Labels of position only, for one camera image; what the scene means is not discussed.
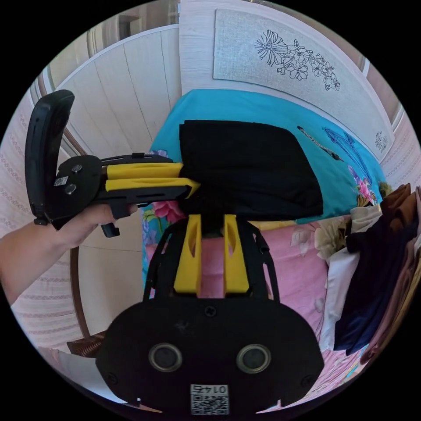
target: blue bedsheet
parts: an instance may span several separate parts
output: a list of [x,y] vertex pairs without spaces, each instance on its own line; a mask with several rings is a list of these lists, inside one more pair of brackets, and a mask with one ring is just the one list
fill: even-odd
[[[292,132],[313,168],[324,201],[322,216],[300,219],[297,223],[349,214],[350,209],[357,206],[358,194],[371,198],[373,203],[381,201],[378,184],[384,181],[384,175],[376,158],[339,126],[300,105],[260,93],[197,89],[179,99],[151,150],[181,162],[178,132],[185,120],[248,121]],[[343,161],[335,160],[332,153]],[[146,209],[143,222],[144,246],[158,241],[167,226],[165,218],[153,217],[150,207]],[[143,255],[143,267],[147,268],[145,252]]]

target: human arm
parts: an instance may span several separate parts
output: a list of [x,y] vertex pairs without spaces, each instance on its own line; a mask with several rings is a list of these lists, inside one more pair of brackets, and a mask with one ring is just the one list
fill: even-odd
[[[130,213],[137,206],[130,207]],[[59,231],[33,222],[0,240],[0,279],[10,305],[63,254],[82,244],[101,224],[115,222],[108,205],[86,208]]]

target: pink flower print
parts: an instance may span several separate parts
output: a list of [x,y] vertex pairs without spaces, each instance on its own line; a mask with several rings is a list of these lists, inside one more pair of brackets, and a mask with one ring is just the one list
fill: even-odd
[[358,190],[360,192],[360,195],[368,199],[370,202],[373,200],[371,197],[370,189],[368,188],[368,183],[365,183],[363,180],[360,180],[358,182]]
[[152,203],[153,213],[157,218],[166,218],[170,224],[174,224],[186,216],[181,212],[178,203],[175,200],[167,202]]

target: black cloth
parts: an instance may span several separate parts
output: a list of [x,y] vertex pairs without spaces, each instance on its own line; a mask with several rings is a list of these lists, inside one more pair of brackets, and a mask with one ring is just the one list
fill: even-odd
[[347,355],[370,343],[392,297],[403,265],[407,243],[417,235],[418,216],[401,232],[390,235],[389,223],[381,216],[366,232],[346,239],[350,253],[360,252],[342,316],[335,324],[335,351]]
[[323,214],[318,180],[296,137],[283,128],[240,121],[180,125],[180,177],[201,183],[180,201],[186,214],[236,214],[254,221]]

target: sticker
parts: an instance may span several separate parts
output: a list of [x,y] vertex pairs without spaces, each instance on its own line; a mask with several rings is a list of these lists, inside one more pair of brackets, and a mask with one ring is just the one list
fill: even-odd
[[229,415],[227,385],[190,385],[192,415]]
[[64,186],[67,183],[67,179],[68,178],[69,177],[60,177],[60,178],[57,178],[56,181],[54,182],[54,187]]

